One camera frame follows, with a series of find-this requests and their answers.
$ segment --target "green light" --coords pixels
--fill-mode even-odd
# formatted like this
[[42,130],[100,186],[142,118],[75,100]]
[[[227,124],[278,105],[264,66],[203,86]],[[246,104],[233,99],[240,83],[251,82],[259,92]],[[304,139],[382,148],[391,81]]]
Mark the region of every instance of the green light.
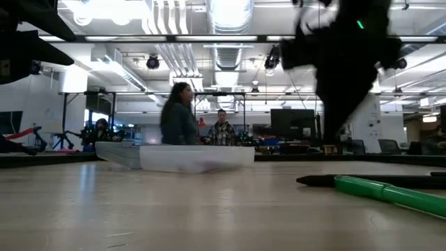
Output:
[[364,26],[362,25],[361,21],[358,20],[358,21],[356,21],[356,22],[357,22],[357,25],[359,25],[361,29],[364,28]]

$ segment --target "long hair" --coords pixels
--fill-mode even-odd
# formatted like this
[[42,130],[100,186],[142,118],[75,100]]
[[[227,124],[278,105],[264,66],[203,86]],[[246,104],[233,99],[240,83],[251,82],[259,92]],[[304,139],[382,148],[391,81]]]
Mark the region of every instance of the long hair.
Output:
[[[180,103],[183,105],[183,101],[181,100],[181,92],[184,91],[189,86],[186,82],[179,82],[172,87],[172,91],[170,92],[169,99],[164,104],[164,107],[162,108],[161,112],[161,126],[164,125],[169,121],[169,115],[172,110],[172,107],[175,105],[175,103]],[[187,106],[189,109],[189,112],[192,113],[190,104]]]

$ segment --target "plaid shirt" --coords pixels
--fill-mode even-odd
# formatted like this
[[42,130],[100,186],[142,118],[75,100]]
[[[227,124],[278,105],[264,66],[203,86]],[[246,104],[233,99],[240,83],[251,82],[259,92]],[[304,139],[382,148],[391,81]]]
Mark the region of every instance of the plaid shirt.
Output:
[[228,122],[222,125],[217,122],[209,130],[208,137],[214,146],[234,146],[236,144],[236,130]]

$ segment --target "wooden table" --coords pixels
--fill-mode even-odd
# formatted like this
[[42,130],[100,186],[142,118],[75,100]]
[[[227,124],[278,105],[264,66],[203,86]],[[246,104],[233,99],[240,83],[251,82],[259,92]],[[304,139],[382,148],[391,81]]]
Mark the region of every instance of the wooden table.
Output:
[[444,250],[446,221],[295,179],[427,174],[370,162],[256,162],[202,175],[109,162],[0,170],[2,250]]

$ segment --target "man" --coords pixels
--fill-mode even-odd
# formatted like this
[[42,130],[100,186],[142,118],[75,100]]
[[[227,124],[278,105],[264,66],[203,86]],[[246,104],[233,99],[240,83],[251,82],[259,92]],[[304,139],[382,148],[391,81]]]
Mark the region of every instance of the man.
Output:
[[228,123],[226,112],[220,109],[217,113],[218,121],[209,130],[210,144],[214,146],[235,146],[236,130]]
[[423,155],[443,155],[446,150],[446,135],[441,126],[437,126],[436,134],[422,142]]

